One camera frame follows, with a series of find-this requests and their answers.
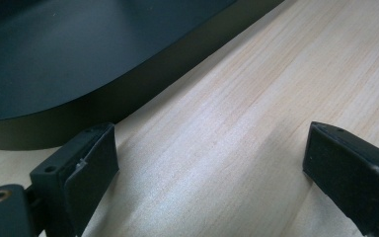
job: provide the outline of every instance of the light wood surface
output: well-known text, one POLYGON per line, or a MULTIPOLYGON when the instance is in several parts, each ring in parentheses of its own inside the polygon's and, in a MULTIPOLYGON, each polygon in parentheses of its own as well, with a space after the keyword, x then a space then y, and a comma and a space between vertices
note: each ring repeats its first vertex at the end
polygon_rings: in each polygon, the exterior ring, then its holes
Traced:
MULTIPOLYGON (((379 1, 286 0, 118 123, 84 236, 361 236, 302 173, 312 120, 379 146, 379 1)), ((0 185, 55 150, 0 151, 0 185)))

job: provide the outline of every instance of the wooden desk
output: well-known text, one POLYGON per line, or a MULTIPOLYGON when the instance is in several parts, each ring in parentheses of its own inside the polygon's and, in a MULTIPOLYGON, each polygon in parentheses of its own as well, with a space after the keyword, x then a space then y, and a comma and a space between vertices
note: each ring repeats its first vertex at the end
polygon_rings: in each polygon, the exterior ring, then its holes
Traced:
MULTIPOLYGON (((379 146, 379 1, 286 0, 117 124, 85 236, 361 236, 302 173, 312 120, 379 146)), ((0 151, 0 185, 55 150, 0 151)))

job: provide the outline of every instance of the wood grain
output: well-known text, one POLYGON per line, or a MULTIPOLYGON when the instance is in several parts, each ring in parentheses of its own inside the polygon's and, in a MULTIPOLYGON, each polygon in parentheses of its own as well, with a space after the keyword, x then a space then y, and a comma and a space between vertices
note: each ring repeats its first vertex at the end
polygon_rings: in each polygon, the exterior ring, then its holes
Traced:
MULTIPOLYGON (((379 146, 379 1, 286 0, 117 124, 84 236, 361 236, 302 173, 313 120, 379 146)), ((0 151, 0 185, 54 151, 0 151)))

